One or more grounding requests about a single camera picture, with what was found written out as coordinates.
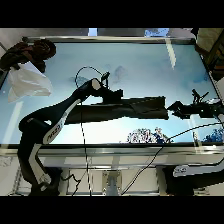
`black cable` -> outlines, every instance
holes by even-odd
[[[101,76],[103,75],[101,72],[99,72],[97,69],[95,69],[95,68],[93,68],[91,66],[84,66],[84,67],[80,68],[79,71],[77,72],[76,76],[75,76],[75,84],[76,84],[77,89],[79,88],[78,83],[77,83],[77,77],[78,77],[80,71],[82,71],[85,68],[93,69],[94,71],[98,72]],[[86,151],[86,139],[85,139],[85,134],[84,134],[83,126],[82,126],[82,101],[81,101],[80,117],[81,117],[80,118],[80,124],[81,124],[81,129],[82,129],[82,135],[83,135],[83,141],[84,141],[84,149],[85,149],[85,157],[86,157],[86,171],[87,171],[87,178],[88,178],[88,184],[89,184],[89,194],[90,194],[90,196],[92,196],[91,185],[90,185],[90,178],[89,178],[89,163],[88,163],[88,156],[87,156],[87,151]]]
[[[213,123],[213,124],[200,125],[200,126],[197,126],[197,127],[194,127],[194,128],[190,128],[190,129],[188,129],[188,130],[186,130],[186,131],[183,131],[183,132],[181,132],[181,133],[179,133],[179,134],[177,134],[177,135],[174,135],[174,136],[168,138],[168,139],[166,140],[166,142],[164,142],[163,147],[162,147],[161,149],[159,149],[159,150],[156,152],[156,154],[154,155],[152,161],[151,161],[147,166],[145,166],[141,171],[139,171],[139,172],[136,174],[135,178],[132,180],[132,182],[129,184],[129,186],[126,188],[126,190],[123,191],[123,192],[121,193],[121,195],[125,194],[125,193],[130,189],[130,187],[134,184],[134,182],[136,181],[136,179],[138,178],[138,176],[139,176],[145,169],[147,169],[147,168],[153,163],[153,161],[155,160],[156,156],[159,154],[159,152],[161,152],[161,150],[164,148],[165,144],[166,144],[170,139],[172,139],[172,138],[176,138],[177,136],[180,136],[180,135],[182,135],[182,134],[184,134],[184,133],[186,133],[186,132],[192,131],[192,130],[194,130],[194,129],[198,129],[198,128],[202,128],[202,127],[207,127],[207,126],[211,126],[211,125],[217,125],[217,124],[221,124],[221,125],[223,125],[223,123],[224,123],[224,122],[218,122],[218,123]]]

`reflective surface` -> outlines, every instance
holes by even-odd
[[[50,97],[25,97],[8,104],[7,81],[0,90],[1,127],[0,142],[19,143],[21,133],[19,121],[27,114],[45,106],[58,103],[69,97],[76,89],[74,77],[83,66],[93,66],[102,73],[109,71],[109,86],[112,90],[123,89],[124,98],[165,96],[166,107],[176,100],[184,104],[193,101],[192,89],[203,95],[205,100],[217,98],[215,89],[193,45],[137,44],[137,43],[57,43],[57,54],[46,61],[46,73],[54,91]],[[83,70],[79,82],[99,75],[92,70]],[[90,97],[84,104],[101,102]],[[191,120],[181,120],[169,113],[169,120],[139,120],[121,118],[107,122],[84,124],[87,144],[126,142],[127,136],[139,128],[152,132],[159,127],[171,137],[194,126],[215,123],[215,119],[201,119],[198,115]],[[195,131],[197,138],[218,127],[206,127]],[[188,132],[174,142],[192,142],[193,133]],[[83,144],[80,125],[64,126],[53,144]]]

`black garment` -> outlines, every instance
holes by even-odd
[[[168,113],[165,108],[165,97],[145,97],[122,99],[113,104],[78,105],[69,113],[65,124],[82,122],[100,122],[130,117],[138,119],[165,119]]]

